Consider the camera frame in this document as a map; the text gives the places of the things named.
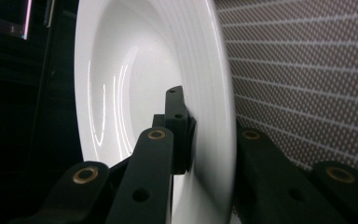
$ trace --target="gray perforated panel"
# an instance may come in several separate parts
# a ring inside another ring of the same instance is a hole
[[[216,0],[236,112],[296,165],[358,168],[358,0]]]

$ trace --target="monitor screen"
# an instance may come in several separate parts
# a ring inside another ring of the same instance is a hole
[[[32,0],[0,0],[0,33],[27,39]]]

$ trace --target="white bowl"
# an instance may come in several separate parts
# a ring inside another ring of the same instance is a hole
[[[75,74],[83,158],[109,166],[130,156],[164,113],[165,91],[182,85],[197,127],[192,169],[174,180],[172,223],[228,221],[235,114],[213,1],[80,1]]]

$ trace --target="dark background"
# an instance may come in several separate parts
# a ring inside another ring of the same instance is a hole
[[[74,89],[78,0],[57,0],[50,28],[47,5],[33,1],[28,40],[0,34],[0,223],[36,211],[62,172],[82,161]]]

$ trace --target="dotted background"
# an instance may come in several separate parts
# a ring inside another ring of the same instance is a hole
[[[358,0],[216,0],[237,118],[297,166],[358,169]]]

